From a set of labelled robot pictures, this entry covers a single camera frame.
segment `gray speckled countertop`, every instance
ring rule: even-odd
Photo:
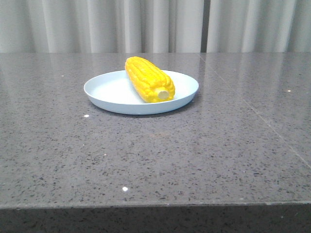
[[[196,79],[193,101],[146,116],[94,106],[84,83],[132,55]],[[0,209],[310,204],[310,64],[311,53],[0,54]]]

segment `yellow corn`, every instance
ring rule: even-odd
[[[175,86],[171,78],[150,61],[141,57],[130,57],[125,70],[140,95],[147,103],[172,100]]]

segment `curtain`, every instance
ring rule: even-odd
[[[0,0],[0,52],[311,51],[311,0]]]
[[[211,0],[207,52],[311,51],[310,0]]]
[[[0,0],[0,52],[199,52],[204,0]]]

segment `white curtain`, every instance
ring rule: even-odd
[[[204,0],[0,0],[0,52],[199,52]]]
[[[311,51],[311,0],[0,0],[0,52]]]
[[[211,0],[207,52],[311,51],[311,0]]]

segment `plate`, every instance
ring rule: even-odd
[[[158,114],[189,103],[199,88],[198,82],[182,73],[164,70],[174,82],[173,100],[145,103],[134,89],[125,70],[110,72],[88,80],[84,91],[97,107],[114,113],[131,115]]]

